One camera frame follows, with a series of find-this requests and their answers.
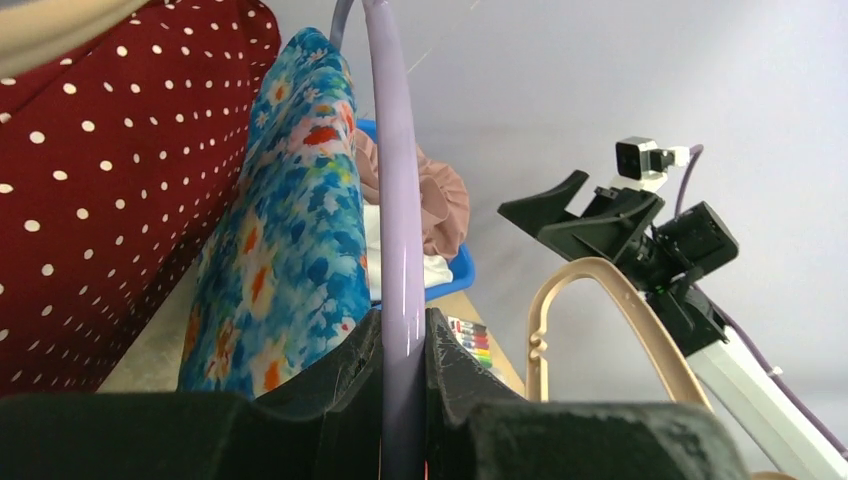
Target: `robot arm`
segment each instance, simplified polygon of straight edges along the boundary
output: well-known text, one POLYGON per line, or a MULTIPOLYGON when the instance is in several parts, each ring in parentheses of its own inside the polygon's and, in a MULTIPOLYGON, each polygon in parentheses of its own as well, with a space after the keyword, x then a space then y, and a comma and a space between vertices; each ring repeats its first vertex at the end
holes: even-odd
POLYGON ((718 215, 701 202, 664 225, 652 223, 664 205, 655 192, 668 168, 689 163, 689 149, 662 149, 631 137, 616 144, 616 159, 618 175, 609 188, 595 190, 582 215, 565 211, 588 179, 580 171, 498 212, 569 261, 600 256, 614 263, 643 292, 696 376, 780 470, 800 480, 848 479, 838 442, 778 388, 728 325, 732 321, 695 286, 738 254, 718 215))

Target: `cable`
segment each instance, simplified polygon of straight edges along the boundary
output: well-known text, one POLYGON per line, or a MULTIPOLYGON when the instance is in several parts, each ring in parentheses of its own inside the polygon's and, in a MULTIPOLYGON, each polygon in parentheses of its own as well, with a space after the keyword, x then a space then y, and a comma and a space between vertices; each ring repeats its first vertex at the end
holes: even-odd
MULTIPOLYGON (((700 144, 695 145, 689 149, 689 152, 691 155, 689 159, 689 165, 686 166, 686 172, 683 174, 683 180, 681 180, 680 182, 680 190, 678 190, 677 192, 677 202, 674 206, 675 217, 680 215, 681 211, 683 210, 683 197, 686 195, 686 187, 689 186, 689 181, 692 178, 692 171, 695 169, 695 165, 698 163, 698 159, 701 158, 701 154, 704 153, 704 146, 700 144)), ((707 298, 707 301, 710 302, 713 308, 721 316, 724 317, 724 319, 727 321, 727 324, 730 325, 731 328, 736 330, 736 333, 739 334, 739 338, 742 340, 742 343, 745 344, 745 347, 751 352, 751 355, 754 356, 760 367, 769 374, 769 377, 772 379, 775 385, 777 385, 777 388, 779 388, 780 391, 783 392, 784 395, 786 395, 786 398, 788 398, 789 401, 792 402, 792 405, 794 405, 795 408, 797 408, 801 412, 801 414, 804 415, 804 417, 811 424, 813 424, 816 430, 818 430, 827 439, 827 441, 831 445, 833 445, 833 448, 839 451, 840 455, 842 455, 843 458, 848 458, 848 449, 845 448, 845 445, 843 445, 842 442, 840 442, 839 439, 836 438, 836 435, 834 435, 830 430, 828 430, 827 427, 821 422, 821 420, 819 420, 818 417, 816 417, 816 415, 809 408, 807 408, 806 405, 804 405, 804 402, 802 402, 801 399, 798 398, 798 396, 795 395, 794 392, 792 392, 789 386, 786 385, 783 379, 780 378, 778 373, 779 369, 769 364, 768 360, 766 360, 765 358, 765 355, 763 355, 760 349, 757 348, 757 345, 754 343, 751 337, 748 336, 747 333, 745 333, 745 330, 743 330, 742 327, 740 327, 739 324, 736 323, 735 320, 733 320, 733 317, 728 315, 727 312, 725 312, 721 307, 716 305, 716 303, 712 301, 712 299, 710 299, 710 297, 703 290, 701 290, 701 287, 699 287, 698 285, 693 285, 693 287, 699 292, 703 293, 704 296, 707 298)))

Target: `orange flower pattern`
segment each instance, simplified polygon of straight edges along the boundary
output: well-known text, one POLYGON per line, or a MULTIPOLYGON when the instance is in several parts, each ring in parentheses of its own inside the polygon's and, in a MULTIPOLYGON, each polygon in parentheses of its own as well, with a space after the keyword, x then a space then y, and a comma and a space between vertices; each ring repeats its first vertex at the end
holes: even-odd
POLYGON ((265 77, 238 198, 201 254, 178 389, 255 398, 326 355, 370 308, 346 71, 310 28, 265 77))

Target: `marker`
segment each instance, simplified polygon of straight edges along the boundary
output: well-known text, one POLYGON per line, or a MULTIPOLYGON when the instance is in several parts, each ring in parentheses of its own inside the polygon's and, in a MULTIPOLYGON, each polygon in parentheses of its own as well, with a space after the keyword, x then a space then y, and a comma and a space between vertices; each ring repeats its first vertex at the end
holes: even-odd
POLYGON ((475 355, 474 358, 476 358, 477 361, 480 362, 480 364, 483 365, 484 367, 492 368, 491 357, 478 357, 478 356, 475 355))
POLYGON ((486 336, 485 330, 475 330, 473 328, 465 328, 465 327, 461 327, 459 325, 454 327, 453 331, 456 332, 456 333, 461 333, 463 335, 470 335, 470 336, 474 336, 474 337, 485 337, 486 336))
POLYGON ((480 337, 476 335, 466 335, 464 333, 454 334, 458 342, 469 342, 475 345, 488 345, 489 337, 480 337))
POLYGON ((453 327, 454 329, 467 329, 481 332, 486 331, 485 325, 480 325, 479 323, 466 322, 465 320, 460 320, 458 318, 451 317, 450 323, 451 327, 453 327))
POLYGON ((485 348, 474 348, 474 349, 470 349, 468 351, 471 352, 471 354, 474 355, 475 357, 479 356, 479 357, 492 358, 492 354, 489 353, 489 350, 487 350, 485 348))
POLYGON ((459 343, 463 347, 465 347, 466 350, 467 349, 476 349, 476 350, 486 350, 487 352, 489 351, 489 344, 488 343, 476 343, 476 342, 469 342, 469 341, 466 341, 466 340, 459 340, 459 343))

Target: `white cloth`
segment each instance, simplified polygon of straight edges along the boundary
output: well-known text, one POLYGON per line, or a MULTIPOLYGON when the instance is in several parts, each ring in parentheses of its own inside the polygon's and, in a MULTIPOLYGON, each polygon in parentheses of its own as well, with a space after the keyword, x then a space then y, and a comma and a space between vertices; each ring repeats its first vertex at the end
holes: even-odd
MULTIPOLYGON (((380 206, 365 204, 365 243, 368 246, 368 286, 371 291, 371 301, 377 302, 382 298, 382 264, 380 257, 380 206)), ((424 255, 424 288, 435 287, 453 281, 453 272, 448 268, 448 262, 440 255, 424 255)))

